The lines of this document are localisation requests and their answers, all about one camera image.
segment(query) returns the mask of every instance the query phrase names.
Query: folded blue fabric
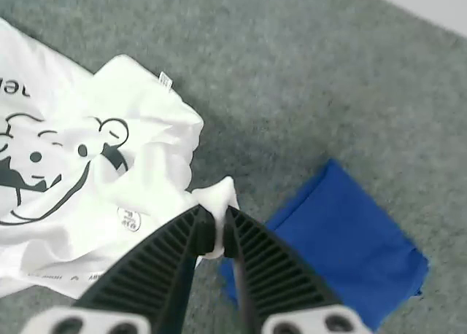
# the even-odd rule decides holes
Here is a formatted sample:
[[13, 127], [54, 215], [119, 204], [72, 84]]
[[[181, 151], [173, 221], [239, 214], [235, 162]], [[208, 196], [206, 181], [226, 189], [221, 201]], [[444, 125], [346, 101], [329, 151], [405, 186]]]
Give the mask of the folded blue fabric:
[[[266, 225], [372, 330], [403, 301], [420, 294], [428, 261], [335, 160]], [[221, 265], [221, 274], [235, 300], [231, 262]]]

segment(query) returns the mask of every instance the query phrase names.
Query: gray carpet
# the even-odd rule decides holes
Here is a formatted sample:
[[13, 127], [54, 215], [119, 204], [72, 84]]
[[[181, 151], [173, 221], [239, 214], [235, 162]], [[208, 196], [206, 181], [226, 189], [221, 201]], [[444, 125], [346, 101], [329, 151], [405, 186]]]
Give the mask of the gray carpet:
[[[206, 121], [193, 187], [226, 174], [267, 220], [330, 156], [431, 261], [381, 333], [467, 331], [467, 42], [380, 0], [0, 0], [0, 16], [91, 71], [126, 53], [166, 71]], [[184, 333], [240, 333], [216, 262]], [[70, 303], [0, 300], [0, 333]]]

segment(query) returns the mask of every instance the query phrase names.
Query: clothing tag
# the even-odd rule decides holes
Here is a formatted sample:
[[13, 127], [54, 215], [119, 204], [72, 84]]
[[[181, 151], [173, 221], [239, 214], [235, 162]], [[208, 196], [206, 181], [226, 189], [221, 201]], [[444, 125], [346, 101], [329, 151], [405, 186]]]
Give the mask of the clothing tag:
[[161, 82], [162, 85], [166, 87], [167, 90], [171, 89], [172, 83], [173, 83], [172, 79], [168, 77], [167, 74], [164, 73], [163, 71], [161, 71], [161, 73], [159, 74], [159, 81]]

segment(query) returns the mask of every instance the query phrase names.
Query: white t-shirt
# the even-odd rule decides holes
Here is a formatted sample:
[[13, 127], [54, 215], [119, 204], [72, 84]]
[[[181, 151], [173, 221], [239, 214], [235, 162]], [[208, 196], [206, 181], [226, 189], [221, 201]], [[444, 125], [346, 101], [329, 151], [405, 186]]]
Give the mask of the white t-shirt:
[[231, 179], [186, 191], [203, 120], [135, 61], [93, 76], [3, 20], [0, 47], [0, 296], [77, 298], [198, 197], [237, 205]]

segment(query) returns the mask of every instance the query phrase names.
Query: cartoon bear print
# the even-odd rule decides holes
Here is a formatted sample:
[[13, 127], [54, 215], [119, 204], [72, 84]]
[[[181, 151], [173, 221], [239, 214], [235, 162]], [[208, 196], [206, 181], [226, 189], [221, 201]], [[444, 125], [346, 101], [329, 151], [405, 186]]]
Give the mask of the cartoon bear print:
[[[0, 226], [41, 221], [59, 210], [83, 187], [96, 155], [106, 157], [116, 170], [128, 170], [118, 150], [129, 136], [122, 119], [89, 117], [60, 133], [26, 113], [11, 114], [5, 123], [0, 133]], [[52, 188], [55, 194], [37, 199]], [[25, 214], [21, 206], [35, 200], [40, 203]]]

